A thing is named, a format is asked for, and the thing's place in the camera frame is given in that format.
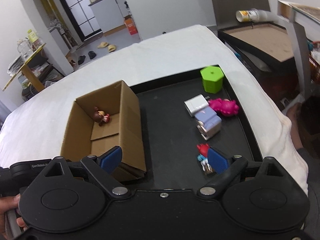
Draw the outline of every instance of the brown toy figure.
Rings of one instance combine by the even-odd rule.
[[[99,111],[98,107],[94,107],[94,114],[93,114],[93,120],[99,124],[99,126],[102,126],[104,123],[110,122],[110,114],[105,114],[103,111]]]

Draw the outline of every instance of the glass door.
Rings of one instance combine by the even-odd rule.
[[[60,0],[80,39],[85,39],[100,32],[100,26],[94,17],[89,0]]]

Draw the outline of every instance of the yellow slipper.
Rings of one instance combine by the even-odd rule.
[[[97,47],[98,49],[103,49],[103,48],[105,48],[106,46],[108,46],[109,45],[109,43],[107,43],[107,42],[101,42],[100,43],[100,45]]]
[[[109,52],[114,52],[116,49],[117,49],[117,47],[115,45],[111,44],[111,45],[108,46]]]

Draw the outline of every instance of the bottle with yellow label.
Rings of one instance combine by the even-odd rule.
[[[33,30],[28,30],[28,38],[29,41],[36,47],[36,49],[42,45],[41,39]]]

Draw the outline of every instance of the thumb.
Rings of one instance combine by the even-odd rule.
[[[20,200],[20,194],[15,197],[2,197],[0,198],[0,214],[4,214],[5,212],[17,208]]]

